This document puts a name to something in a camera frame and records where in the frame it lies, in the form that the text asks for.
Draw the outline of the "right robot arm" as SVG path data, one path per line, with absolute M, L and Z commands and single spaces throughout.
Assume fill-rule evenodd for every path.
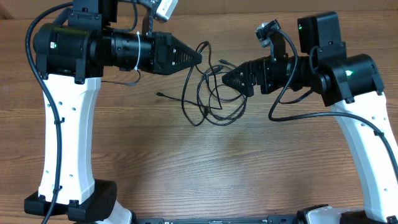
M 318 93 L 336 118 L 358 171 L 364 205 L 334 208 L 327 204 L 299 210 L 280 223 L 396 223 L 397 143 L 389 122 L 384 84 L 375 61 L 366 54 L 348 56 L 335 12 L 297 21 L 300 47 L 292 45 L 277 21 L 255 31 L 271 54 L 245 62 L 223 75 L 223 83 L 245 97 L 308 88 Z

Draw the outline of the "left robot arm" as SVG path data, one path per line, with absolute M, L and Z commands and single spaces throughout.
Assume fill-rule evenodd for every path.
M 198 65 L 201 55 L 153 22 L 170 19 L 176 0 L 136 0 L 147 12 L 142 30 L 114 29 L 117 1 L 74 0 L 52 8 L 58 17 L 30 24 L 25 51 L 44 94 L 45 160 L 39 189 L 24 201 L 28 214 L 76 223 L 135 223 L 117 201 L 117 185 L 93 177 L 96 100 L 105 67 L 171 75 Z

